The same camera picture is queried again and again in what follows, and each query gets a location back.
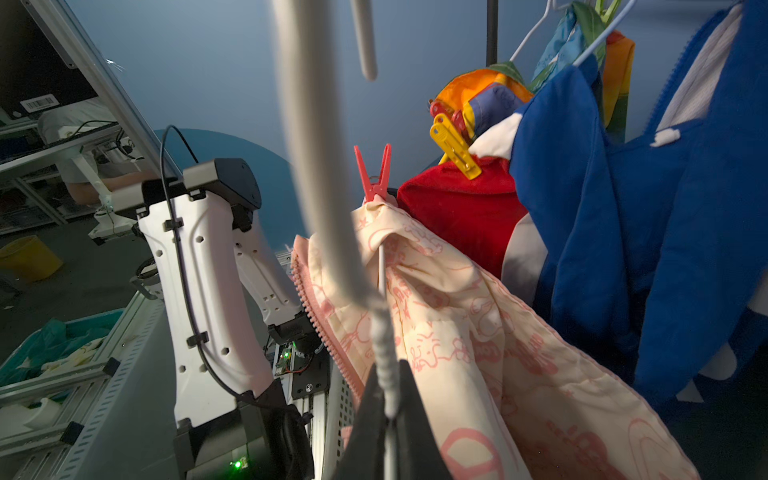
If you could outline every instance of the orange fabric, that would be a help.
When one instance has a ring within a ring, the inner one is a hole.
[[[533,94],[517,81],[497,71],[481,68],[451,80],[451,83],[446,85],[438,94],[436,100],[440,100],[453,111],[461,110],[467,102],[485,90],[491,83],[504,85],[526,103],[533,98]]]
[[[605,39],[605,69],[603,71],[603,119],[605,125],[614,115],[621,94],[629,94],[634,61],[634,42],[613,31]]]

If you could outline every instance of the pink zipper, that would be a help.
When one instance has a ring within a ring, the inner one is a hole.
[[[323,321],[319,320],[319,317],[315,314],[313,302],[310,301],[311,297],[311,299],[315,300],[316,303],[314,292],[308,290],[304,286],[304,275],[309,275],[309,267],[307,267],[306,271],[304,271],[302,264],[299,262],[299,252],[295,247],[293,248],[290,262],[291,273],[293,274],[293,284],[296,285],[296,291],[299,293],[299,298],[301,299],[301,303],[304,305],[306,314],[312,321],[312,325],[315,327],[315,331],[317,331],[320,339],[323,341],[323,345],[326,346],[328,352],[333,358],[333,361],[339,367],[341,376],[344,378],[347,386],[355,396],[355,404],[357,404],[362,398],[364,386],[360,380],[360,377],[357,375],[357,372],[355,372],[355,369],[352,367],[351,362],[347,358],[346,354],[341,350],[340,346],[336,345],[336,337],[334,336],[333,332],[329,331],[328,326],[325,325]]]

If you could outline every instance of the barcode label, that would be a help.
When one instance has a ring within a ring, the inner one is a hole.
[[[55,107],[56,105],[59,105],[59,103],[53,94],[30,98],[29,100],[22,100],[22,107],[24,107],[24,109],[29,113],[38,110],[45,110],[46,108]]]

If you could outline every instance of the person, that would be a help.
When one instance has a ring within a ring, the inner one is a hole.
[[[82,133],[113,122],[116,123],[117,119],[104,102],[96,97],[43,112],[38,119],[38,133],[46,144],[51,144],[70,137],[76,131]],[[109,191],[157,178],[148,160],[143,159],[136,150],[128,151],[124,147],[128,142],[126,137],[120,138],[118,135],[116,138],[119,138],[119,142],[123,145],[122,151],[109,150],[104,154],[104,159],[100,158],[101,161],[96,161],[90,152],[81,153],[98,172]],[[56,167],[75,203],[80,205],[100,203],[98,192],[71,158],[56,162]]]

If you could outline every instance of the metal pole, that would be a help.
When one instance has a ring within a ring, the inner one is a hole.
[[[485,27],[485,65],[498,63],[498,0],[488,0]]]

